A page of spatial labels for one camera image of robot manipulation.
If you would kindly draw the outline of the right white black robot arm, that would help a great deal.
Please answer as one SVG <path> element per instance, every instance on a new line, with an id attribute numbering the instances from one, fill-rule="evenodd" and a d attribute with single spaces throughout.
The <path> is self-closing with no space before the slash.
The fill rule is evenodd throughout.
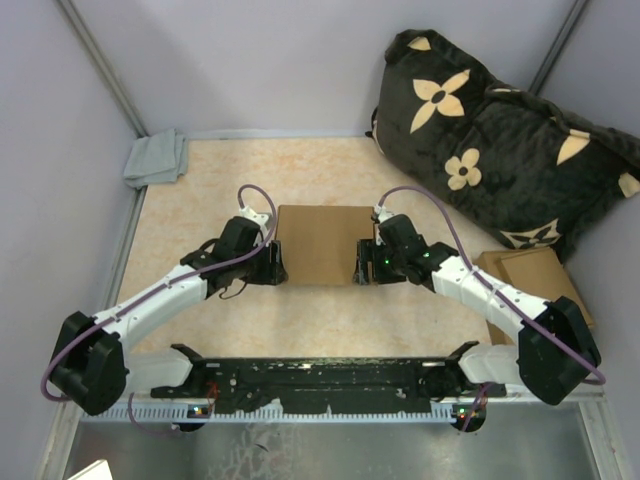
<path id="1" fill-rule="evenodd" d="M 375 236 L 357 247 L 360 285 L 410 282 L 480 314 L 510 344 L 471 343 L 445 375 L 448 389 L 467 396 L 479 385 L 522 385 L 549 405 L 561 403 L 600 365 L 601 356 L 579 306 L 519 290 L 471 264 L 461 249 L 429 245 L 404 214 L 375 208 Z"/>

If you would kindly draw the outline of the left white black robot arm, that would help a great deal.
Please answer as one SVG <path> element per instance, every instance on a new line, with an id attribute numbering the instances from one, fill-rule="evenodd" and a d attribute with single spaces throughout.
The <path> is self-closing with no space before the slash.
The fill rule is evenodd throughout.
<path id="1" fill-rule="evenodd" d="M 184 256 L 150 287 L 109 309 L 67 317 L 41 385 L 54 385 L 89 415 L 98 415 L 124 396 L 158 387 L 194 397 L 207 385 L 206 370 L 176 347 L 136 354 L 134 347 L 181 312 L 213 296 L 227 298 L 236 281 L 276 286 L 287 274 L 271 214 L 244 209 L 219 237 Z"/>

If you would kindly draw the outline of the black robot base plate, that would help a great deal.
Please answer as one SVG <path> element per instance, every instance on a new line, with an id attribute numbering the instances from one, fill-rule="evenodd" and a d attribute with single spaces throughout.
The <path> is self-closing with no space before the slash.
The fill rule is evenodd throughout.
<path id="1" fill-rule="evenodd" d="M 463 344 L 447 357 L 204 358 L 185 345 L 192 369 L 178 386 L 155 387 L 156 399 L 204 398 L 217 415 L 254 414 L 280 406 L 288 417 L 393 419 L 427 415 L 446 398 L 503 396 L 501 384 L 474 384 L 459 362 Z"/>

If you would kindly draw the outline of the brown cardboard box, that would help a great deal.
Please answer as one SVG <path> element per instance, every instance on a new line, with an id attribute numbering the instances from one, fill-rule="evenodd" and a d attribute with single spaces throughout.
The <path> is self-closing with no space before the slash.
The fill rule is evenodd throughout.
<path id="1" fill-rule="evenodd" d="M 276 239 L 290 286 L 353 283 L 357 246 L 374 236 L 371 206 L 282 205 Z"/>

